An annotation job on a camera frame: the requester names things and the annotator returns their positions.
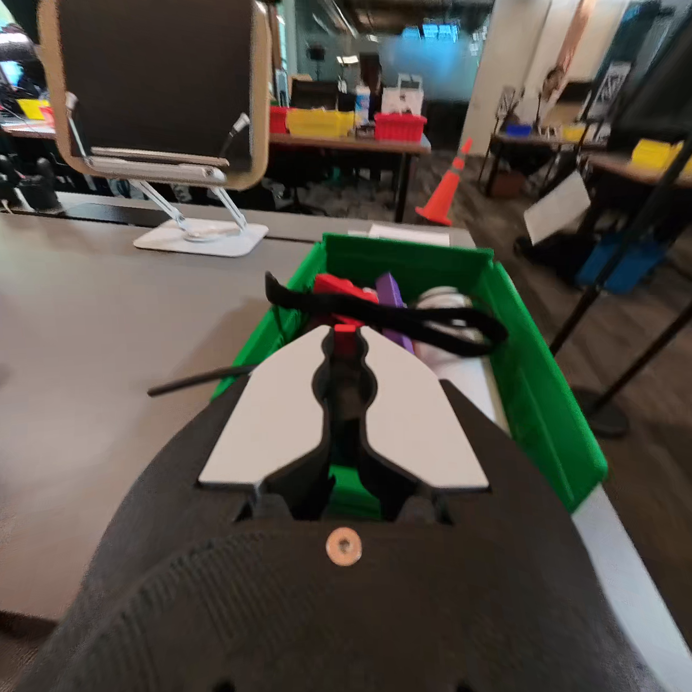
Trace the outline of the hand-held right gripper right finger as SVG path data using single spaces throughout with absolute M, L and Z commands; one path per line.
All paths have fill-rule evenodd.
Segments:
M 412 497 L 432 504 L 491 491 L 442 383 L 415 355 L 371 327 L 356 331 L 360 393 L 358 472 L 384 520 Z

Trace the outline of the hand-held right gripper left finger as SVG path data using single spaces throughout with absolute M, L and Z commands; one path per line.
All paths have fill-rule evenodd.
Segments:
M 249 376 L 198 483 L 279 495 L 295 518 L 316 518 L 333 488 L 326 403 L 333 329 L 321 325 L 283 346 Z

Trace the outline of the green plastic bin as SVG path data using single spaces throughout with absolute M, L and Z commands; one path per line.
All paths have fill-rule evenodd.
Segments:
M 320 273 L 373 288 L 385 272 L 394 276 L 408 307 L 429 289 L 453 287 L 506 328 L 507 340 L 489 361 L 510 436 L 567 511 L 575 511 L 605 479 L 608 464 L 532 317 L 491 250 L 325 234 L 296 269 L 288 288 L 310 292 Z

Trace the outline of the red plastic object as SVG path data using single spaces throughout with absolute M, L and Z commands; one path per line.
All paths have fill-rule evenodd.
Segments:
M 375 289 L 369 287 L 361 288 L 348 279 L 340 278 L 330 273 L 320 273 L 316 275 L 312 293 L 314 295 L 335 294 L 340 296 L 351 296 L 378 304 L 378 295 Z M 336 314 L 321 314 L 317 315 L 315 319 L 319 324 L 346 324 L 351 327 L 362 327 L 365 324 L 355 318 Z

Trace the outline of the white metal bottle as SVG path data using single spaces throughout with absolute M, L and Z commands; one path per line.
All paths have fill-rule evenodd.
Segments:
M 453 287 L 436 287 L 421 294 L 417 309 L 472 307 L 471 299 Z M 448 353 L 423 342 L 414 341 L 416 356 L 430 368 L 439 380 L 450 381 L 486 417 L 511 434 L 500 392 L 486 356 L 470 358 Z

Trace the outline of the purple block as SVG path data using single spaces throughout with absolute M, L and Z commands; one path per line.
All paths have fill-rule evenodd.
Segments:
M 376 279 L 375 289 L 378 296 L 379 305 L 404 309 L 408 307 L 402 299 L 399 285 L 391 272 L 385 272 Z M 404 350 L 411 353 L 411 355 L 416 355 L 414 346 L 409 336 L 388 327 L 381 327 L 380 331 L 383 336 L 401 346 Z

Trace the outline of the white paper sheet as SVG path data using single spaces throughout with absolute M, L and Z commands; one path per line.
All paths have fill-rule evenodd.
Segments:
M 349 236 L 370 239 L 386 239 L 391 241 L 403 241 L 412 244 L 422 244 L 434 247 L 450 247 L 451 239 L 446 232 L 428 230 L 411 230 L 399 226 L 386 226 L 373 223 L 368 230 L 349 229 Z

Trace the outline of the white board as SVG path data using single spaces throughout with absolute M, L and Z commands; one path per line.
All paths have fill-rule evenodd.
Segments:
M 591 206 L 584 179 L 578 169 L 551 192 L 524 211 L 529 241 L 536 246 L 581 217 Z

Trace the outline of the wooden table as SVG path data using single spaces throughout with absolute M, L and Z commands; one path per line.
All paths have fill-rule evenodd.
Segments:
M 394 223 L 402 223 L 407 208 L 408 188 L 414 158 L 431 154 L 431 144 L 423 134 L 419 142 L 378 141 L 374 138 L 347 136 L 342 138 L 305 137 L 271 133 L 269 144 L 293 148 L 312 148 L 334 151 L 356 151 L 400 156 L 399 173 L 394 187 Z

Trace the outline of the black stand pole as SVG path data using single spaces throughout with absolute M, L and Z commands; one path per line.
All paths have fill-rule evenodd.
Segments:
M 592 284 L 584 290 L 576 307 L 566 319 L 550 344 L 550 352 L 556 355 L 584 315 L 600 297 L 607 280 L 626 256 L 629 248 L 639 241 L 644 232 L 652 225 L 656 213 L 670 197 L 672 186 L 678 182 L 680 174 L 691 157 L 691 134 L 688 134 L 679 155 L 665 170 L 653 187 L 641 211 L 626 229 L 622 241 L 610 259 L 603 265 Z M 615 402 L 615 397 L 636 377 L 653 359 L 666 348 L 691 321 L 691 304 L 688 304 L 679 316 L 648 346 L 627 370 L 618 377 L 603 393 L 586 388 L 576 388 L 573 394 L 584 418 L 593 434 L 601 439 L 621 439 L 630 430 L 630 421 L 625 411 Z

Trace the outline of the large red plastic bin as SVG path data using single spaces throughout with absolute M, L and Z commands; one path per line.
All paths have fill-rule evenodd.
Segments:
M 427 118 L 420 115 L 380 112 L 374 115 L 374 139 L 418 145 L 427 122 Z

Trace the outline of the long yellow plastic bin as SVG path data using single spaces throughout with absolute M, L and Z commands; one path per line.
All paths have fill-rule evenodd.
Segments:
M 353 111 L 290 108 L 285 119 L 290 135 L 300 138 L 341 139 L 355 127 Z

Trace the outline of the white box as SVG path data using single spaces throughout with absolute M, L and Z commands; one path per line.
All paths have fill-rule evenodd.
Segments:
M 396 86 L 383 89 L 380 112 L 421 116 L 423 100 L 422 76 L 400 73 L 397 75 Z

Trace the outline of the black holder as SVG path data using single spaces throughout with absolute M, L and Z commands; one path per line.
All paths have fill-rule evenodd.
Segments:
M 9 210 L 21 210 L 24 207 L 17 194 L 19 175 L 12 162 L 5 155 L 1 155 L 1 208 Z
M 37 212 L 57 213 L 63 207 L 56 194 L 56 176 L 50 161 L 39 158 L 36 172 L 23 177 L 18 185 L 28 206 Z

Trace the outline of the small yellow bin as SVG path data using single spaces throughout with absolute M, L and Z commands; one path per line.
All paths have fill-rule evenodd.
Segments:
M 667 143 L 640 139 L 630 155 L 630 165 L 653 171 L 668 169 L 679 155 L 684 142 Z

